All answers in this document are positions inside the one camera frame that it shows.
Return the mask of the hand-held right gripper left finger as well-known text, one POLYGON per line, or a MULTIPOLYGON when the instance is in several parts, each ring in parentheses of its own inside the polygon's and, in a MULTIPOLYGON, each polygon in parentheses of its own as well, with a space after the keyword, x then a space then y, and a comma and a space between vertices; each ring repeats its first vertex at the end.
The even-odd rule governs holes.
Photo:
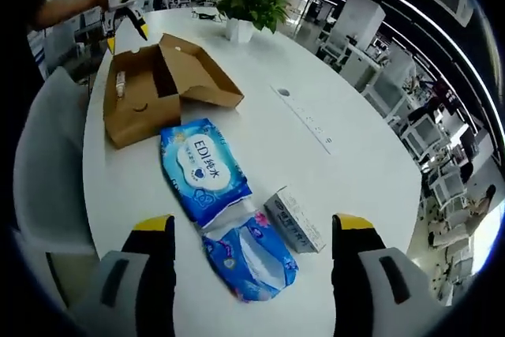
POLYGON ((73 319, 84 336, 174 336, 174 217, 138 223, 92 273, 73 319))

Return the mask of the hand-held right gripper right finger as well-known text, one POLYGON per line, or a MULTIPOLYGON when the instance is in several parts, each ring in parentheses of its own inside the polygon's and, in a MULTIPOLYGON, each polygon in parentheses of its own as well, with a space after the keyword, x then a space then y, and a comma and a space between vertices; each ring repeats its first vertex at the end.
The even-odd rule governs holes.
POLYGON ((336 336, 426 336, 448 312, 428 276, 367 219, 333 215, 332 259, 336 336))

